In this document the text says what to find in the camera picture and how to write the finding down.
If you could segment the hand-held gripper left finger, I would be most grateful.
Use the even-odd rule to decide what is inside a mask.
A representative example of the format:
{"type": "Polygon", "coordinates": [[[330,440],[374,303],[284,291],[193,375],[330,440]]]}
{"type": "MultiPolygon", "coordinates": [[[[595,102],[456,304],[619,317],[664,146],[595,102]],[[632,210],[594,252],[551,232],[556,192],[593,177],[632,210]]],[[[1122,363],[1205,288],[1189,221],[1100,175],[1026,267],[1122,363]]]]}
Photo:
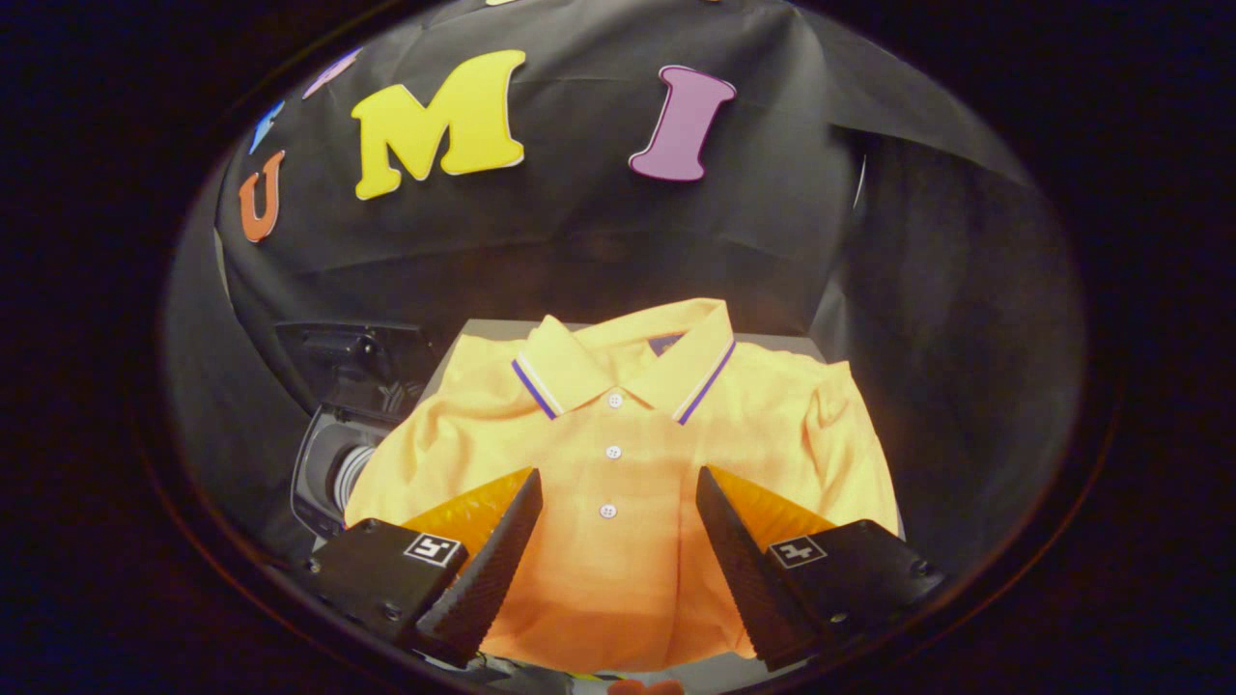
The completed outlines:
{"type": "Polygon", "coordinates": [[[543,511],[524,467],[392,524],[358,519],[295,569],[310,599],[399,650],[464,668],[501,611],[543,511]]]}

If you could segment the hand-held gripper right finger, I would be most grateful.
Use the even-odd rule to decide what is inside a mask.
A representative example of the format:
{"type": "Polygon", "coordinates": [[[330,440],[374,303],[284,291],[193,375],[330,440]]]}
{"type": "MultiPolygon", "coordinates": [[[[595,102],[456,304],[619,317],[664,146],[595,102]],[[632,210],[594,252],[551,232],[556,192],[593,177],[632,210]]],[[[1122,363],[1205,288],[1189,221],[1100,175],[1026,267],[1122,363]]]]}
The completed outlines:
{"type": "Polygon", "coordinates": [[[837,524],[714,465],[696,507],[758,659],[836,662],[946,590],[941,566],[874,519],[837,524]]]}

